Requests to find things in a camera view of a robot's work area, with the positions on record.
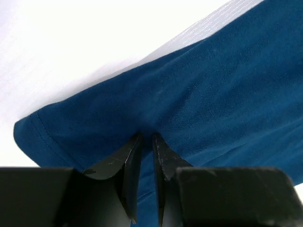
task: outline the blue shirt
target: blue shirt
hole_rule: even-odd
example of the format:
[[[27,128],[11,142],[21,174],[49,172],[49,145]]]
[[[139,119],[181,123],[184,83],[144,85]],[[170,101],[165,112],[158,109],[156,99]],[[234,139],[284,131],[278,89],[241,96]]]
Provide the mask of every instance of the blue shirt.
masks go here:
[[[142,132],[138,224],[157,226],[151,135],[194,166],[276,166],[303,182],[303,4],[266,0],[211,37],[16,123],[40,166],[80,171]]]

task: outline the black clamp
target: black clamp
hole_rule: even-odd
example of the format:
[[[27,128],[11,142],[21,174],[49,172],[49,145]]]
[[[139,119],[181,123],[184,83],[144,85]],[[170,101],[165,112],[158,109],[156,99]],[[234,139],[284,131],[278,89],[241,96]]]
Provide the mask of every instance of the black clamp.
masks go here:
[[[83,173],[0,168],[4,227],[129,227],[137,222],[143,137]],[[153,136],[159,227],[303,226],[291,180],[269,167],[193,167]]]

